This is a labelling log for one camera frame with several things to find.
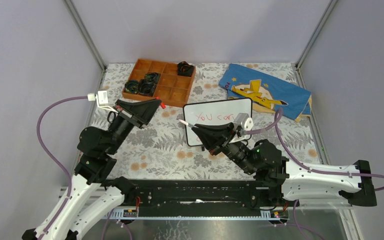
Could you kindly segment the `white whiteboard black frame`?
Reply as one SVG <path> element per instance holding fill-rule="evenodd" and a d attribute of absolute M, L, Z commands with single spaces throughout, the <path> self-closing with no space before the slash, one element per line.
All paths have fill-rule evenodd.
<path fill-rule="evenodd" d="M 235 121 L 239 114 L 252 117 L 252 100 L 237 98 L 199 103 L 188 103 L 183 106 L 184 121 L 195 124 L 218 126 Z"/>

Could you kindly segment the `red white marker pen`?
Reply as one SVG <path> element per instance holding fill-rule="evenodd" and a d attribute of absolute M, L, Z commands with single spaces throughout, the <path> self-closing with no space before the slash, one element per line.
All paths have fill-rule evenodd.
<path fill-rule="evenodd" d="M 185 120 L 179 119 L 178 121 L 179 121 L 180 123 L 182 123 L 183 125 L 185 125 L 186 127 L 188 127 L 188 128 L 195 128 L 195 127 L 196 127 L 194 124 L 192 124 L 192 123 L 190 123 L 190 122 L 187 122 L 187 121 L 185 121 Z"/>

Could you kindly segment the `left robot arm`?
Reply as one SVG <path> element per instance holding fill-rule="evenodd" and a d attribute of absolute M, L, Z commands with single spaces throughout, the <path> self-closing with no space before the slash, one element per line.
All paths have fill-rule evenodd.
<path fill-rule="evenodd" d="M 128 206 L 135 200 L 135 185 L 118 177 L 104 194 L 85 207 L 87 200 L 102 186 L 117 160 L 119 150 L 133 128 L 148 125 L 163 106 L 159 98 L 139 102 L 117 100 L 108 108 L 108 129 L 86 127 L 79 136 L 77 149 L 82 153 L 73 175 L 68 176 L 64 196 L 39 226 L 26 230 L 23 240 L 80 240 L 115 207 Z"/>

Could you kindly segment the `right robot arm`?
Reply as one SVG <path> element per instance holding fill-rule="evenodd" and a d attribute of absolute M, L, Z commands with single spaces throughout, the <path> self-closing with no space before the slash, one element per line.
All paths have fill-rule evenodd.
<path fill-rule="evenodd" d="M 370 163 L 358 160 L 351 165 L 307 164 L 282 155 L 267 139 L 253 148 L 233 142 L 241 127 L 195 124 L 191 130 L 211 155 L 223 153 L 245 174 L 267 187 L 267 201 L 279 206 L 284 201 L 304 199 L 345 199 L 350 205 L 377 206 Z"/>

